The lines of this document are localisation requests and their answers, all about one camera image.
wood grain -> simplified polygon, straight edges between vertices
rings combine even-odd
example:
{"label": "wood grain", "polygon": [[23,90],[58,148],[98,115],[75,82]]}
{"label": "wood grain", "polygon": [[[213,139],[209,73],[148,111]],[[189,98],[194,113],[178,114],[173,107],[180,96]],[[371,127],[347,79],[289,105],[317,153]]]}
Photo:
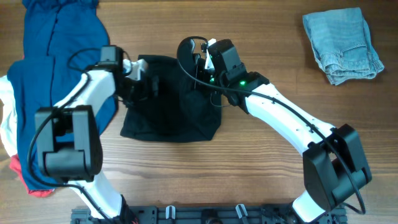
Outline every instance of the wood grain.
{"label": "wood grain", "polygon": [[[0,4],[0,74],[23,55],[21,4]],[[314,61],[302,16],[361,7],[386,69],[373,80],[331,86]],[[287,98],[335,126],[361,135],[373,181],[361,192],[368,214],[350,223],[398,223],[397,1],[103,1],[98,17],[112,44],[132,58],[175,56],[189,35],[231,39],[248,70],[258,71]],[[249,205],[290,202],[303,190],[302,160],[268,125],[225,108],[214,140],[189,144],[142,142],[119,135],[120,106],[101,136],[105,171],[130,205]],[[71,190],[33,198],[0,149],[0,223],[68,223],[83,202]],[[355,198],[350,202],[356,204]]]}

black mounting base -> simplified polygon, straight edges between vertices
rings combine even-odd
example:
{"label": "black mounting base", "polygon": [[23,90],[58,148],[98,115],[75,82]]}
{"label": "black mounting base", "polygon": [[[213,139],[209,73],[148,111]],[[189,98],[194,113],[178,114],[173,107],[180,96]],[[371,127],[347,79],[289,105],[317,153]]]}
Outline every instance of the black mounting base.
{"label": "black mounting base", "polygon": [[[246,207],[248,224],[288,224],[279,215],[290,208],[291,204],[267,204],[263,206]],[[176,207],[174,222],[165,219],[165,208],[155,206],[130,207],[138,217],[140,224],[207,224],[204,214],[216,213],[223,224],[241,224],[235,207]],[[90,217],[89,209],[73,209],[71,224],[106,223]],[[335,208],[330,213],[314,222],[316,224],[346,224],[347,216],[344,208]]]}

folded blue cloth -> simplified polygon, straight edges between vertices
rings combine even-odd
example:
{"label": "folded blue cloth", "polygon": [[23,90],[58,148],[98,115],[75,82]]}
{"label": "folded blue cloth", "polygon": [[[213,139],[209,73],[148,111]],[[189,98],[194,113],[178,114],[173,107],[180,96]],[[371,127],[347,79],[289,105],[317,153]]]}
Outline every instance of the folded blue cloth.
{"label": "folded blue cloth", "polygon": [[384,69],[360,8],[311,13],[303,23],[315,60],[331,84],[372,79]]}
{"label": "folded blue cloth", "polygon": [[[31,190],[51,189],[36,182],[27,170],[27,151],[35,133],[34,115],[40,107],[52,106],[70,93],[81,73],[67,68],[68,58],[78,50],[100,48],[109,44],[108,35],[96,16],[98,0],[23,0],[26,7],[24,54],[8,71],[14,89],[17,111],[17,151],[22,176]],[[82,69],[100,59],[99,51],[82,52],[73,65]],[[96,115],[99,133],[111,121],[116,102],[109,97]],[[57,137],[58,142],[72,141],[73,135]],[[46,182],[37,165],[36,146],[32,152],[33,168]]]}

black cloth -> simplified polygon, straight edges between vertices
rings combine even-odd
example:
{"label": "black cloth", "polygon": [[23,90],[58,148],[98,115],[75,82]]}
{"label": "black cloth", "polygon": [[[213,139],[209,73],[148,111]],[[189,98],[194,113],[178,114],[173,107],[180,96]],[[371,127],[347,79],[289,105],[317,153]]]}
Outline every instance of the black cloth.
{"label": "black cloth", "polygon": [[[195,65],[185,57],[182,65],[191,74]],[[209,141],[221,124],[221,108],[210,102],[210,92],[198,90],[178,65],[177,59],[140,55],[149,68],[146,77],[159,77],[159,95],[130,106],[120,135],[144,141],[193,142]],[[220,105],[221,96],[212,102]]]}

light blue towel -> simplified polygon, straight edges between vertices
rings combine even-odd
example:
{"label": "light blue towel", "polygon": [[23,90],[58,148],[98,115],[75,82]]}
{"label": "light blue towel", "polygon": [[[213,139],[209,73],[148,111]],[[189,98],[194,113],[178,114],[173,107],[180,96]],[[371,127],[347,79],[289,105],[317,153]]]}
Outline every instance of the light blue towel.
{"label": "light blue towel", "polygon": [[360,8],[311,13],[303,23],[315,60],[331,84],[372,79],[384,69]]}

